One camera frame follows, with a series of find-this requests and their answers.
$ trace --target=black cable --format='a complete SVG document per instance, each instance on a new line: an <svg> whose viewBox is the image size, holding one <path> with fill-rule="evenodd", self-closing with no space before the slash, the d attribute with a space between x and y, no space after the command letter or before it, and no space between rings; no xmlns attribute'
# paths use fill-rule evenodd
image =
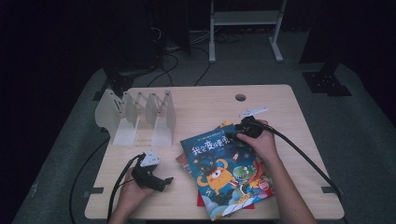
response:
<svg viewBox="0 0 396 224"><path fill-rule="evenodd" d="M131 165L134 162L134 160L136 160L137 158L139 158L141 156L142 155L135 156L131 160L129 160L128 163L126 163L126 165L125 165L124 169L122 170L119 178L117 179L116 183L114 184L113 190L111 191L110 200L108 202L107 222L110 220L111 214L113 213L114 197L116 196L117 189L120 187L121 180L125 177L126 172L131 167Z"/></svg>
<svg viewBox="0 0 396 224"><path fill-rule="evenodd" d="M240 35L242 37L221 33L221 34L216 35L215 41L217 44L231 45L231 44L234 44L236 42L239 42L239 41L242 41L245 39L244 34L240 34Z"/></svg>
<svg viewBox="0 0 396 224"><path fill-rule="evenodd" d="M172 54L165 54L165 55L166 55L166 56L173 57L173 58L176 60L175 65L173 65L169 70L165 70L165 72L159 74L159 75L156 76L154 79L152 79L152 80L150 81L150 83L147 85L147 87L149 87L155 80L157 80L157 78L159 78L159 77L161 77L161 76L163 76L163 75L165 75L165 74L168 74L170 71L174 70L174 69L177 67L177 65L178 65L178 58L177 58L176 56L172 55Z"/></svg>
<svg viewBox="0 0 396 224"><path fill-rule="evenodd" d="M178 64L178 58L177 58L176 56L174 56L174 55L167 55L167 56L174 57L174 58L177 60L177 64ZM166 69L163 67L163 64L161 64L161 69L168 75L169 83L168 83L167 86L171 86L171 85L173 86L173 78L172 78L172 76L169 74L169 72L172 71L173 68L172 68L172 70L166 70Z"/></svg>
<svg viewBox="0 0 396 224"><path fill-rule="evenodd" d="M323 173L323 171L321 171L321 170L317 167L317 165L316 165L314 162L312 162L311 159L309 159L309 157L307 157L307 156L305 155L305 153L303 153L302 150L300 150L296 145L294 145L294 143L292 143L292 142L289 140L289 138L287 138L285 135L283 135L282 133L278 132L277 130L275 130L273 127L271 127L271 126L269 126L269 125L262 124L262 123L259 123L259 122L248 122L248 124L255 125L255 126L260 126L262 129L264 129L264 130L266 130L266 131L268 131L268 132L274 133L274 134L276 134L277 136L279 136L280 138L282 138L283 140L285 140L285 142L287 142L287 143L288 143L291 147L293 147L298 153L300 153L300 155L301 155L306 161L308 161L309 164L311 164L311 166L323 177L323 179L325 179L326 182L329 183L330 186L332 186L332 188L335 190L335 193L336 193L337 196L338 196L338 199L341 201L341 192L340 192L340 190L335 186L335 184L330 180L330 178L327 177L327 176Z"/></svg>
<svg viewBox="0 0 396 224"><path fill-rule="evenodd" d="M345 224L348 224L346 216L343 216L343 221Z"/></svg>
<svg viewBox="0 0 396 224"><path fill-rule="evenodd" d="M191 48L192 48L192 49L201 50L201 51L203 51L203 52L207 55L207 57L209 57L209 53L208 53L206 50L200 49L200 48L196 48L196 47L191 47ZM201 81L201 79L206 75L206 73L207 73L207 71L209 70L209 68L210 68L210 63L207 64L206 70L205 70L204 73L201 74L201 76L198 78L198 80L195 82L194 86L198 85L198 82Z"/></svg>
<svg viewBox="0 0 396 224"><path fill-rule="evenodd" d="M130 180L128 180L128 181L125 181L125 182L123 182L122 184L120 184L119 187L121 187L122 185L124 185L124 184L126 184L126 183L132 182L132 181L134 181L134 179L130 179Z"/></svg>
<svg viewBox="0 0 396 224"><path fill-rule="evenodd" d="M110 140L110 138L107 138L106 141L104 141L101 145L99 145L99 147L96 148L96 150L90 155L90 157L88 157L87 160L85 160L84 164L81 166L81 168L79 169L74 182L73 182L73 186L72 189L70 190L70 196L69 196L69 216L70 219L72 220L72 223L76 223L74 216L73 216L73 209L72 209L72 202L73 202L73 192L74 192L74 188L76 186L77 180L79 178L79 175L81 174L82 170L85 168L85 165L87 165L88 161L91 159L91 157L108 141Z"/></svg>

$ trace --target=white metal frame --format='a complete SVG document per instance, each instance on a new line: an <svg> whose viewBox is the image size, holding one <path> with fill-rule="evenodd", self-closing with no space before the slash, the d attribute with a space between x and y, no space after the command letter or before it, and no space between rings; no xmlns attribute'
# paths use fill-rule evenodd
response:
<svg viewBox="0 0 396 224"><path fill-rule="evenodd" d="M210 5L210 41L209 41L209 61L216 62L215 48L215 26L218 25L254 25L254 24L274 24L274 35L269 37L271 47L278 63L283 62L283 57L277 46L277 38L287 0L282 0L280 10L266 11L215 11L215 0Z"/></svg>

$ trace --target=forearm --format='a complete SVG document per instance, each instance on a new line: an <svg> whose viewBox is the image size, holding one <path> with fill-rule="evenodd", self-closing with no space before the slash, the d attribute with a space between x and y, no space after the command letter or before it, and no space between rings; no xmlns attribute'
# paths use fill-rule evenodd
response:
<svg viewBox="0 0 396 224"><path fill-rule="evenodd" d="M317 223L301 194L295 187L281 159L267 162L284 223Z"/></svg>
<svg viewBox="0 0 396 224"><path fill-rule="evenodd" d="M116 208L111 215L110 220L108 221L108 224L123 224L126 223L128 220L128 213L125 211L122 211L120 208Z"/></svg>
<svg viewBox="0 0 396 224"><path fill-rule="evenodd" d="M130 203L123 204L119 203L114 209L113 214L111 215L110 220L108 221L109 224L123 224L126 223L129 216L132 212L138 207L139 203Z"/></svg>

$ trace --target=human hand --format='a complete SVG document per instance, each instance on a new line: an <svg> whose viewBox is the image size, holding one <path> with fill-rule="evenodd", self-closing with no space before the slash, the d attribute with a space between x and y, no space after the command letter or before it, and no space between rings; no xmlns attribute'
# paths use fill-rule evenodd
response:
<svg viewBox="0 0 396 224"><path fill-rule="evenodd" d="M120 189L119 202L109 223L125 223L132 212L152 193L154 189L140 188L132 179L132 170L128 169Z"/></svg>
<svg viewBox="0 0 396 224"><path fill-rule="evenodd" d="M257 120L262 124L268 125L266 120ZM257 138L249 137L245 134L238 133L236 135L240 140L248 143L256 153L262 158L265 163L269 161L279 160L279 155L276 150L275 136L266 130L262 131L262 134Z"/></svg>

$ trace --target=children's book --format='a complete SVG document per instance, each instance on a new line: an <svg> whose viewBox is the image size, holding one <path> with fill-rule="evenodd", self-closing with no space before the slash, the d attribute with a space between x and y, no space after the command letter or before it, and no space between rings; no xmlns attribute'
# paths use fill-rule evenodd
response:
<svg viewBox="0 0 396 224"><path fill-rule="evenodd" d="M232 125L232 124L233 123L230 120L226 119L217 127L217 129L218 128L222 128L222 127L227 126L227 125ZM184 152L182 152L179 156L176 157L176 161L178 162L178 164L181 167L183 167L183 169L185 171L187 171L187 173L189 173L189 175L192 176L192 173L191 173L191 170L190 170L190 166L189 166L189 162L187 161L187 157L186 157L186 154Z"/></svg>
<svg viewBox="0 0 396 224"><path fill-rule="evenodd" d="M216 220L272 196L265 165L253 149L233 141L233 125L180 141L210 219Z"/></svg>
<svg viewBox="0 0 396 224"><path fill-rule="evenodd" d="M186 154L185 154L184 152L181 153L181 154L176 158L176 161L178 162L178 164L179 164L181 167L183 167L183 169L184 169L191 177L193 177L193 176L192 176L192 173L191 173L191 170L190 170L189 162L187 161ZM201 192L200 192L199 190L198 190L198 194L197 194L197 206L201 206L201 207L205 206L204 200L202 199L202 195L201 195ZM254 209L254 204L251 204L251 205L246 206L246 207L244 207L244 208L246 208L246 209Z"/></svg>

